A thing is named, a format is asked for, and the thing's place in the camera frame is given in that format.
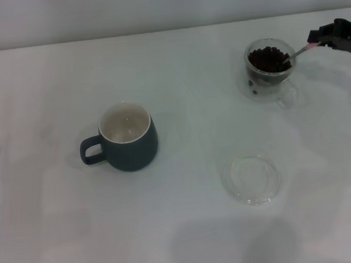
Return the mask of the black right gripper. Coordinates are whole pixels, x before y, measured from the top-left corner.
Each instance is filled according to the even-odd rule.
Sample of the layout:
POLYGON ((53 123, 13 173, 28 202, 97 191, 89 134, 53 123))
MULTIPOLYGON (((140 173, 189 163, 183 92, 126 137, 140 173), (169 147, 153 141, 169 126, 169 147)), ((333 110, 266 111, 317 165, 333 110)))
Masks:
POLYGON ((319 42, 331 49, 351 53, 351 21, 339 18, 334 23, 314 29, 308 34, 307 42, 319 42))

